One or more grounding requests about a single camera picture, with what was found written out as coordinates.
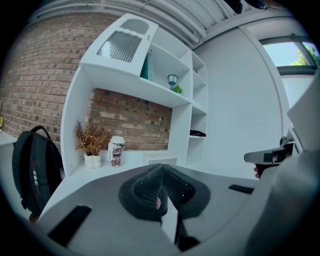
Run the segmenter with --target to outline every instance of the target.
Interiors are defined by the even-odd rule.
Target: white pot
[[[101,156],[100,155],[86,155],[84,154],[84,164],[89,169],[100,168]]]

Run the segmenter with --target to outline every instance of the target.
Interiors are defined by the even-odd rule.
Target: green foliage
[[[184,90],[182,90],[182,88],[179,86],[179,84],[177,84],[174,88],[173,91],[177,94],[182,94],[184,92]]]
[[[312,58],[314,59],[316,65],[320,67],[320,56],[316,55],[316,49],[307,47],[307,50],[311,54]],[[298,52],[298,58],[299,61],[295,61],[294,63],[291,63],[290,66],[307,66],[308,62],[302,52],[300,50],[297,50]]]

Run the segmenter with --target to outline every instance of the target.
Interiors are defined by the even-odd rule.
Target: glass panel
[[[263,46],[276,67],[307,66],[308,62],[294,42],[280,42]]]
[[[114,32],[101,47],[97,55],[130,63],[140,42],[141,39],[136,36]]]
[[[146,34],[149,25],[142,20],[139,19],[128,19],[125,23],[123,23],[121,28],[125,30],[130,30],[137,32],[138,34]]]
[[[303,42],[303,45],[307,48],[307,50],[313,57],[316,65],[320,67],[320,54],[315,44],[311,42]]]

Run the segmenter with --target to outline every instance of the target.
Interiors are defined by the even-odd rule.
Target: ceiling
[[[241,0],[236,14],[223,0],[45,0],[29,23],[68,13],[97,12],[147,18],[194,49],[203,42],[245,23],[292,16],[287,10],[258,10]]]

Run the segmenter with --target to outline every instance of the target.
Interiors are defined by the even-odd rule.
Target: backpack logo
[[[33,179],[34,179],[34,184],[35,184],[35,190],[36,190],[36,195],[38,197],[41,197],[41,193],[40,193],[40,190],[39,190],[39,183],[37,181],[38,177],[37,177],[37,172],[36,172],[36,169],[37,169],[37,160],[33,160],[32,156],[30,156],[30,164],[31,164],[31,168],[32,168],[32,174],[33,174]]]

